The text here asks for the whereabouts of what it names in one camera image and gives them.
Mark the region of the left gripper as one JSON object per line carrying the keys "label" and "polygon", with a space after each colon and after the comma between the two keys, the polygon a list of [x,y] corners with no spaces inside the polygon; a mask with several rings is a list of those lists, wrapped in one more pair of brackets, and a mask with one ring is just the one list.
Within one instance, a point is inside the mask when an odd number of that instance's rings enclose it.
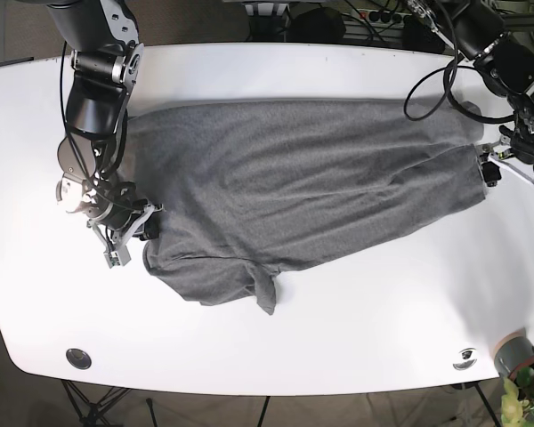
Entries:
{"label": "left gripper", "polygon": [[522,182],[534,187],[534,163],[521,160],[512,148],[501,142],[476,146],[481,161],[481,175],[488,187],[496,187],[502,179],[500,171],[507,171]]}

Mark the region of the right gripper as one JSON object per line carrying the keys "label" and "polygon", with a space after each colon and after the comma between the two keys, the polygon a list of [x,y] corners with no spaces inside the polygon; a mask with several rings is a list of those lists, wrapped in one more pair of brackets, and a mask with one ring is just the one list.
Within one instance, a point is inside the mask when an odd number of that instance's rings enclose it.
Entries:
{"label": "right gripper", "polygon": [[150,241],[159,237],[156,214],[163,210],[162,205],[150,202],[135,202],[131,209],[109,204],[104,212],[96,217],[87,213],[86,226],[107,249],[126,246],[132,238]]}

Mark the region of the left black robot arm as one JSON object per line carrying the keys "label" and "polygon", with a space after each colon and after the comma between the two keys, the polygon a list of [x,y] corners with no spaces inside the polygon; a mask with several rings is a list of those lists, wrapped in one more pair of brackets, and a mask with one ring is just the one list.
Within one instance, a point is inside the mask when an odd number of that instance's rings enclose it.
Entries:
{"label": "left black robot arm", "polygon": [[[498,125],[500,137],[479,155],[485,183],[493,187],[506,169],[534,187],[534,53],[517,42],[503,19],[482,1],[407,1],[410,13],[452,48],[443,74],[442,99],[473,121]],[[486,87],[513,112],[485,117],[461,105],[452,93],[460,61],[469,60]]]}

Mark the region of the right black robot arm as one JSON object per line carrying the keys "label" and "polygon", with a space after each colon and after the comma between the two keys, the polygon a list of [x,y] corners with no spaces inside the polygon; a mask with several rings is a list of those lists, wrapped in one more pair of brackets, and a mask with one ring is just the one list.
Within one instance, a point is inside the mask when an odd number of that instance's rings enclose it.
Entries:
{"label": "right black robot arm", "polygon": [[137,21],[123,1],[48,1],[45,6],[64,39],[61,64],[74,72],[69,93],[60,96],[65,136],[57,151],[63,175],[56,198],[66,212],[86,217],[107,264],[124,266],[130,239],[158,237],[151,217],[162,209],[117,176],[125,154],[127,106],[144,50]]}

